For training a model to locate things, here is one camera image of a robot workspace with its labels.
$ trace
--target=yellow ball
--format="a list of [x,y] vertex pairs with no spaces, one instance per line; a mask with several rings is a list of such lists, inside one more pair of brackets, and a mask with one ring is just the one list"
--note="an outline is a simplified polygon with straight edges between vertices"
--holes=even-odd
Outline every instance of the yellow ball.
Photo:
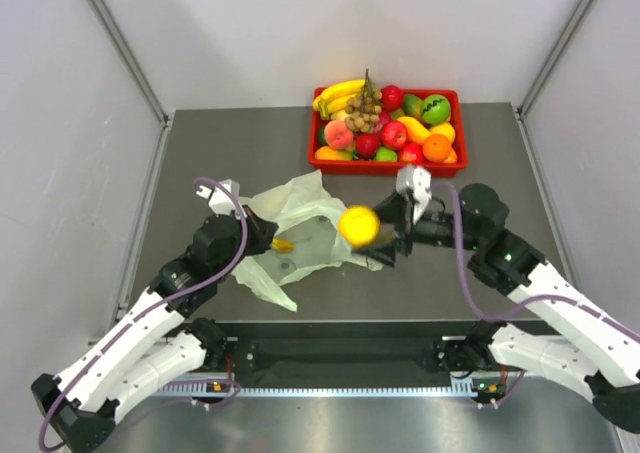
[[340,218],[338,231],[352,247],[361,248],[373,243],[378,237],[380,219],[367,206],[352,206]]
[[429,130],[431,131],[432,135],[439,134],[446,136],[449,140],[449,143],[453,144],[456,139],[456,130],[453,128],[453,126],[451,126],[451,123],[447,123],[446,121],[444,123],[440,123],[439,125],[432,126],[431,128],[429,128]]

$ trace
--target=gray table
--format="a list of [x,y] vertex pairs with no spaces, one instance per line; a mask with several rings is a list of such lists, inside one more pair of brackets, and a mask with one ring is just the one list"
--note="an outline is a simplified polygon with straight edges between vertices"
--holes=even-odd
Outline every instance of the gray table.
[[[469,167],[457,187],[484,182],[509,205],[508,227],[540,249],[558,268],[551,233],[518,125],[509,104],[464,104]],[[209,214],[193,194],[198,176],[233,178],[253,196],[311,171],[306,149],[310,108],[178,111],[168,140],[134,285],[140,292],[158,268],[184,251]],[[325,188],[347,205],[374,205],[393,178],[324,177]],[[478,303],[491,312],[509,302],[470,280]],[[395,270],[369,272],[345,265],[316,272],[285,287],[298,312],[255,298],[230,278],[198,315],[222,321],[457,320],[474,319],[455,270],[454,253],[417,247]]]

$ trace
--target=fruit basket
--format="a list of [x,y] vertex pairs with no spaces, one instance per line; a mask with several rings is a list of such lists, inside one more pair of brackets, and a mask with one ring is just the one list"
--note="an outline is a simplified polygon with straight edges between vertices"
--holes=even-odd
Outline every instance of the fruit basket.
[[[326,88],[324,87],[317,88],[315,90],[314,99],[316,99],[325,89]],[[314,111],[311,118],[311,135],[310,135],[309,150],[308,150],[309,163],[315,169],[320,169],[323,173],[333,174],[333,175],[395,176],[397,171],[403,166],[406,166],[407,164],[415,164],[415,165],[423,166],[426,169],[428,169],[434,177],[450,178],[450,177],[454,177],[460,170],[463,170],[464,168],[466,168],[469,160],[467,156],[467,147],[466,147],[465,136],[464,136],[464,126],[462,124],[462,115],[460,111],[460,101],[458,99],[457,93],[452,90],[420,90],[420,89],[402,89],[401,92],[403,95],[414,95],[413,96],[414,100],[416,100],[415,97],[418,97],[420,100],[424,100],[425,98],[431,95],[442,95],[448,100],[451,107],[451,114],[450,114],[450,118],[448,118],[448,122],[446,123],[450,124],[450,126],[447,126],[449,130],[451,130],[451,127],[453,127],[452,134],[454,135],[454,140],[452,143],[450,143],[450,146],[448,146],[448,148],[451,148],[453,152],[451,153],[451,156],[447,158],[447,162],[429,161],[424,156],[419,154],[418,156],[414,156],[413,160],[406,160],[406,158],[403,158],[403,156],[407,157],[407,154],[401,155],[400,153],[404,153],[404,152],[400,148],[398,148],[399,151],[395,152],[397,156],[396,161],[393,161],[393,160],[376,161],[375,157],[371,159],[366,159],[366,160],[365,159],[340,159],[342,157],[346,158],[348,156],[346,152],[338,152],[335,155],[328,155],[329,156],[328,158],[323,158],[323,156],[326,156],[326,155],[319,154],[319,150],[320,148],[323,148],[323,146],[325,149],[329,148],[328,146],[325,146],[326,138],[324,138],[323,135],[325,134],[324,130],[326,128],[326,125],[332,122],[332,119],[331,118],[323,119],[320,111],[316,111],[314,106]],[[395,120],[401,120],[404,122],[404,124],[408,125],[409,127],[412,127],[413,123],[421,123],[422,126],[424,127],[423,129],[426,130],[425,135],[431,135],[432,125],[426,124],[422,119],[420,121],[417,121],[412,118],[407,118],[409,117],[408,113],[403,114],[403,112],[401,112],[400,115],[402,116],[394,118],[394,123],[397,123],[397,121]],[[419,113],[414,112],[413,116],[420,118]],[[441,126],[443,125],[440,125],[437,128],[434,128],[434,132],[441,131],[442,130]],[[435,143],[436,137],[434,136],[432,138],[433,138],[432,143]]]

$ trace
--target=white plastic bag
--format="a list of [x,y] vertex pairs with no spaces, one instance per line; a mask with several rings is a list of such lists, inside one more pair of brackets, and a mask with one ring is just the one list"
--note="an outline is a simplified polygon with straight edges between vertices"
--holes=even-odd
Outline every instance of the white plastic bag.
[[346,207],[322,187],[319,170],[293,178],[252,199],[241,200],[260,218],[278,223],[278,238],[293,242],[295,247],[286,254],[270,250],[263,255],[248,256],[231,273],[262,300],[297,311],[298,306],[283,291],[283,285],[345,261],[370,270],[382,268],[378,262],[352,255],[349,245],[338,234],[338,221]]

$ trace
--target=red apple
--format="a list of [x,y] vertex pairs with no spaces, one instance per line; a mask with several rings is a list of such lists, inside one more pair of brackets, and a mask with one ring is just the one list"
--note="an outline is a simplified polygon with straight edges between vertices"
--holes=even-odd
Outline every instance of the red apple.
[[381,111],[378,116],[380,117],[380,119],[373,126],[373,133],[376,134],[376,135],[379,135],[380,134],[380,130],[382,130],[382,127],[384,125],[386,125],[387,123],[389,123],[393,119],[393,118],[391,118],[391,115],[389,114],[388,111]]
[[413,164],[422,163],[424,161],[422,145],[419,145],[418,143],[407,143],[404,148],[400,150],[398,161]]
[[384,106],[384,109],[387,111],[395,111],[398,108],[402,108],[402,103],[404,101],[404,93],[400,88],[396,85],[388,85],[384,88],[381,88],[382,98],[380,99],[380,103]]
[[382,144],[392,150],[399,150],[409,141],[407,127],[396,120],[391,120],[380,131]]
[[363,133],[356,139],[356,151],[360,158],[373,158],[380,148],[380,138],[373,133]]

